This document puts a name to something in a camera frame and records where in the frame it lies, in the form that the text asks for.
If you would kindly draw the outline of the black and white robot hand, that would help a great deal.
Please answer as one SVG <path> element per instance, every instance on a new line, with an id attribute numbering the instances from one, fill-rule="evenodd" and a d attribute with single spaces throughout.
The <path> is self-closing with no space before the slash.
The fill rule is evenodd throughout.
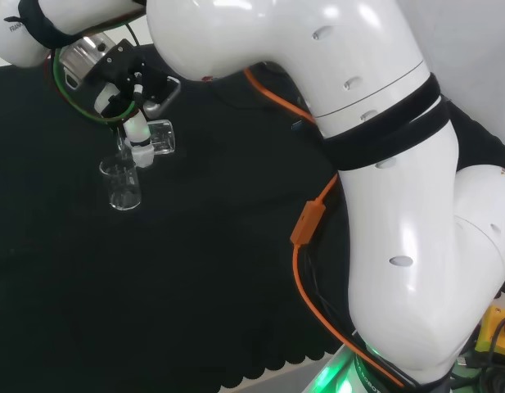
<path id="1" fill-rule="evenodd" d="M 181 85 L 125 39 L 114 43 L 105 38 L 97 50 L 101 58 L 88 79 L 105 85 L 94 110 L 101 119 L 113 121 L 122 156 L 138 168 L 149 167 L 156 156 L 175 151 L 173 126 L 160 117 Z"/>

